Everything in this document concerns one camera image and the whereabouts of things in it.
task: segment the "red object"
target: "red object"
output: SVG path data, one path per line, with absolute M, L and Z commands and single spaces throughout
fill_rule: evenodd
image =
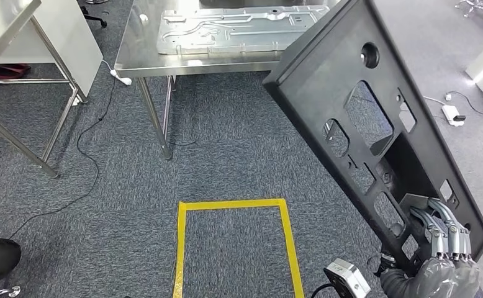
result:
M 20 79 L 30 69 L 28 64 L 0 64 L 0 79 Z

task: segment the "chair caster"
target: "chair caster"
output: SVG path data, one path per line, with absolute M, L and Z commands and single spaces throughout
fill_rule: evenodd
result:
M 17 297 L 20 294 L 20 287 L 14 286 L 11 288 L 12 292 L 8 294 L 10 298 Z

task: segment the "robotic hand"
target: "robotic hand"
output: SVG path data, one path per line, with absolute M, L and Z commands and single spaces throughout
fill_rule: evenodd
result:
M 382 255 L 382 289 L 388 298 L 474 298 L 479 289 L 479 267 L 470 257 L 470 231 L 439 200 L 429 199 L 428 206 L 439 213 L 448 234 L 429 213 L 412 207 L 410 213 L 431 233 L 431 258 L 414 278 L 408 278 L 396 268 L 393 257 Z

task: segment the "yellow floor marking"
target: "yellow floor marking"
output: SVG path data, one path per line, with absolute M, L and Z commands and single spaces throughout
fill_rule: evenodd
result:
M 289 267 L 291 269 L 292 285 L 295 298 L 304 298 L 304 288 L 302 287 L 302 279 L 300 277 L 300 269 L 296 250 L 294 248 L 294 240 L 292 236 L 291 221 L 287 212 L 287 204 L 284 199 L 260 199 L 260 200 L 240 200 L 240 201 L 220 201 L 220 202 L 197 202 L 184 203 L 179 202 L 178 210 L 178 249 L 176 256 L 176 276 L 174 279 L 174 295 L 173 298 L 183 298 L 183 264 L 185 254 L 185 224 L 186 214 L 188 210 L 214 210 L 228 208 L 251 208 L 251 207 L 278 207 L 280 210 L 280 218 L 282 218 L 282 227 L 286 239 L 287 257 L 289 258 Z

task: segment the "robotic arm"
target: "robotic arm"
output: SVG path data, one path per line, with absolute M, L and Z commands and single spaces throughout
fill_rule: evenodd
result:
M 392 256 L 381 254 L 378 276 L 382 289 L 388 298 L 474 298 L 479 289 L 479 267 L 470 256 L 470 231 L 438 199 L 428 199 L 428 207 L 439 214 L 447 231 L 427 211 L 411 207 L 410 213 L 431 234 L 430 258 L 415 277 L 408 278 Z M 358 269 L 341 259 L 324 272 L 342 298 L 365 298 L 370 290 Z
M 396 264 L 383 260 L 381 286 L 388 298 L 473 298 L 479 289 L 479 267 L 472 260 L 470 231 L 438 199 L 428 206 L 439 214 L 444 231 L 426 211 L 412 207 L 410 213 L 420 219 L 431 233 L 431 256 L 414 278 L 408 278 Z

